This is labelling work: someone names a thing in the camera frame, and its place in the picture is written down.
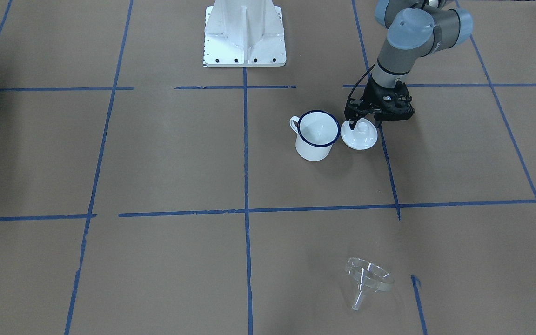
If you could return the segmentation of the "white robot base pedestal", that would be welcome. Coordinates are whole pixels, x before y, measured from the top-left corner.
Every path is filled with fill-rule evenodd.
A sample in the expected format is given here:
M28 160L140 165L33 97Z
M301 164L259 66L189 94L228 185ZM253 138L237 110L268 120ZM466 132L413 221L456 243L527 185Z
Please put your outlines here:
M282 67L286 62L283 12L272 0L216 0L206 8L205 67Z

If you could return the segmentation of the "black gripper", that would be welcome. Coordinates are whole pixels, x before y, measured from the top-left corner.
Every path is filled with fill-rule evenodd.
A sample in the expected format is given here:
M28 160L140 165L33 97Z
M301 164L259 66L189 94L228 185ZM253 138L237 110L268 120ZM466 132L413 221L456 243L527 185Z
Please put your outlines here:
M357 122L369 114L374 114L378 121L376 128L381 128L384 121L409 120L415 109L412 97L404 82L396 82L394 87L382 87L375 80L369 80L359 100L349 97L345 104L345 121L353 131Z

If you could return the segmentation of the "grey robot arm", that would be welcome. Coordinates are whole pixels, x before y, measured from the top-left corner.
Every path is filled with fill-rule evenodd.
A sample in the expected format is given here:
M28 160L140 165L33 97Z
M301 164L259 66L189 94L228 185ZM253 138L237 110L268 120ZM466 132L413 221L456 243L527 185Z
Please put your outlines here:
M378 122L403 121L415 114L406 78L415 62L427 55L462 44L474 30L466 9L444 9L444 1L380 0L375 19L387 29L378 58L363 78L360 99L351 95L344 116L349 129L373 114Z

